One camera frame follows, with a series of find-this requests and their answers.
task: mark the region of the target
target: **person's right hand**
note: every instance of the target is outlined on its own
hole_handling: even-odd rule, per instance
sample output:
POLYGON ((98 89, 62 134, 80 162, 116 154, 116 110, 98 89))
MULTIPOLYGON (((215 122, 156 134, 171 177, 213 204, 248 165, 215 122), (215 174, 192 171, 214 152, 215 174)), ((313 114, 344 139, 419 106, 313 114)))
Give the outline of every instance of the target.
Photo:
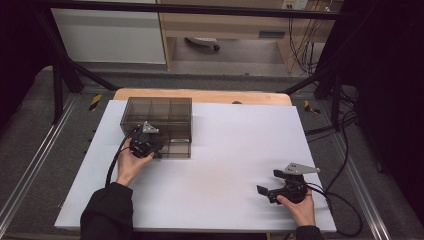
POLYGON ((314 200, 311 189, 308 188, 305 199, 300 203, 292 203, 281 195, 277 196, 277 200, 290 210, 299 227, 315 226, 314 200))
POLYGON ((118 157, 118 177, 116 182, 129 186, 134 178, 138 175, 141 169, 153 160, 154 153, 150 153, 145 158, 135 157, 130 150, 131 138, 124 143, 124 150, 121 151, 118 157))

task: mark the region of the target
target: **transparent plastic box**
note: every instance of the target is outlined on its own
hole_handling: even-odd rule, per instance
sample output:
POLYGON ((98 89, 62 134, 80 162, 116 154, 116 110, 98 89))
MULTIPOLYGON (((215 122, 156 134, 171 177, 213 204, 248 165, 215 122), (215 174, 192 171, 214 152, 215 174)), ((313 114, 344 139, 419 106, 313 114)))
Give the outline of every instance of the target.
POLYGON ((164 144, 162 158, 190 158, 192 103, 191 98, 130 97, 121 120, 125 135, 145 122, 159 129, 152 134, 164 144))

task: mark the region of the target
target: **aluminum rail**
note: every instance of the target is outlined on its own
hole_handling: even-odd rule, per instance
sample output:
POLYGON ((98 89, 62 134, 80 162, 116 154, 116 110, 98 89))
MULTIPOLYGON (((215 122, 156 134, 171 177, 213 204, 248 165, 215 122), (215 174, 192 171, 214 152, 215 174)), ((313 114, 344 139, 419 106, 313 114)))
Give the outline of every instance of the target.
POLYGON ((18 210, 29 188, 34 182, 34 179, 43 166, 44 160, 47 158, 47 155, 56 142, 56 139, 62 131, 63 126, 68 120, 78 96, 78 94, 69 95, 62 117, 59 119, 56 125, 53 125, 50 128, 49 133, 44 138, 44 141, 41 143, 37 153, 32 158, 31 163, 27 167, 25 173, 22 175, 19 183, 16 185, 6 204, 3 206, 3 209, 0 212, 0 239, 6 233, 7 227, 11 223, 13 217, 16 214, 16 211, 18 210))

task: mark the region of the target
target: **white table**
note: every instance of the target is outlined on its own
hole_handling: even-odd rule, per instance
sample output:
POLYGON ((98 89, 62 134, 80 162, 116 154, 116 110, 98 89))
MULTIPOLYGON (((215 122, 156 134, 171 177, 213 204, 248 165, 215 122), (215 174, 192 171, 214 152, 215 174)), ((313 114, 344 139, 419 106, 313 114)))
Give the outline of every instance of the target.
MULTIPOLYGON (((109 102, 55 226, 78 230, 92 193, 104 186, 124 134, 126 101, 109 102)), ((295 107, 193 103, 190 159, 162 159, 134 180, 134 228, 142 231, 281 232, 296 228, 289 211, 256 185, 282 187, 274 169, 314 166, 295 107)), ((116 169, 112 176, 116 179, 116 169)), ((317 174, 305 180, 321 185, 317 174)), ((336 230, 324 198, 314 194, 317 226, 336 230)))

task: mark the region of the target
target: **black sleeve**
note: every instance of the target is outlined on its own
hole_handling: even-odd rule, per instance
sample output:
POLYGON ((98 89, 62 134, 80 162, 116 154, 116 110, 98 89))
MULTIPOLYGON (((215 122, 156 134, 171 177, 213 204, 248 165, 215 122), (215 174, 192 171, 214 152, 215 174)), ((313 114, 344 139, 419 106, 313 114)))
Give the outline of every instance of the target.
POLYGON ((133 231, 132 189, 118 183, 96 191, 81 215, 81 240, 129 239, 133 231))
POLYGON ((321 240, 324 237, 321 235, 319 228, 315 226, 302 226, 296 229, 297 240, 321 240))

